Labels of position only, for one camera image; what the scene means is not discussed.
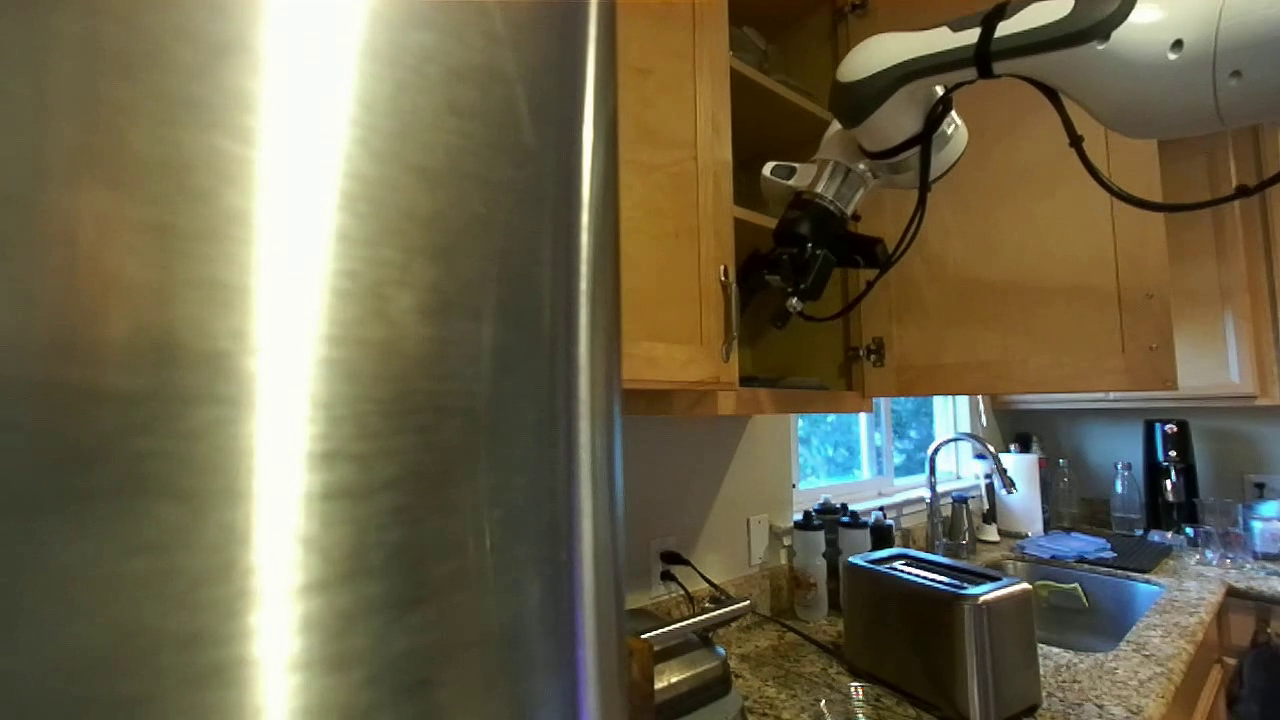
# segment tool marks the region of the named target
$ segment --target toaster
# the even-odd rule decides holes
[[[726,653],[716,628],[752,610],[752,599],[730,599],[697,615],[659,621],[645,608],[628,610],[628,715],[632,720],[716,720],[740,715]]]
[[[843,661],[937,715],[1028,715],[1041,709],[1032,585],[917,547],[847,554]]]

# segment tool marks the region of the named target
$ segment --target paper towel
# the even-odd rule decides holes
[[[1042,534],[1041,452],[999,452],[1014,490],[997,490],[997,526],[1010,534]]]

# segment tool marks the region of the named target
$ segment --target backsplash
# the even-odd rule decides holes
[[[653,599],[656,547],[709,576],[747,576],[747,515],[790,513],[790,418],[624,416],[624,591]]]
[[[1142,459],[1142,418],[1189,418],[1199,467],[1199,494],[1242,501],[1242,477],[1280,477],[1280,411],[1274,409],[1090,409],[1090,411],[999,411],[1005,435],[1035,432],[1042,452],[1067,452],[1079,489],[1104,490],[1116,459]]]

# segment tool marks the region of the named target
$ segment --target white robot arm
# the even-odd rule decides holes
[[[1280,119],[1274,67],[1274,0],[1010,0],[942,28],[866,37],[835,67],[835,125],[816,154],[763,162],[778,211],[771,266],[790,313],[832,266],[874,266],[865,235],[821,235],[843,230],[866,189],[923,189],[958,158],[967,126],[942,87],[1024,74],[1104,126],[1172,140]]]

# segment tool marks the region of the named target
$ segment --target kitchen sink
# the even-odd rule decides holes
[[[1164,596],[1164,585],[1084,562],[1005,560],[1035,587],[1035,638],[1070,653],[1107,653]]]

